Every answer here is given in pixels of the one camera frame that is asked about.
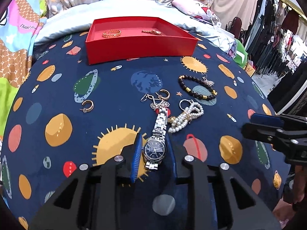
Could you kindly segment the right hand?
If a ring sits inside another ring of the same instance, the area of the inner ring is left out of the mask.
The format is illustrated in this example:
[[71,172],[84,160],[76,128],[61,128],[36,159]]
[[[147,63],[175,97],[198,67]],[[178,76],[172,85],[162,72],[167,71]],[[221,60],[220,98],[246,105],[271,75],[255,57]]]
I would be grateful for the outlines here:
[[295,166],[292,188],[286,186],[273,215],[281,229],[306,229],[306,167]]

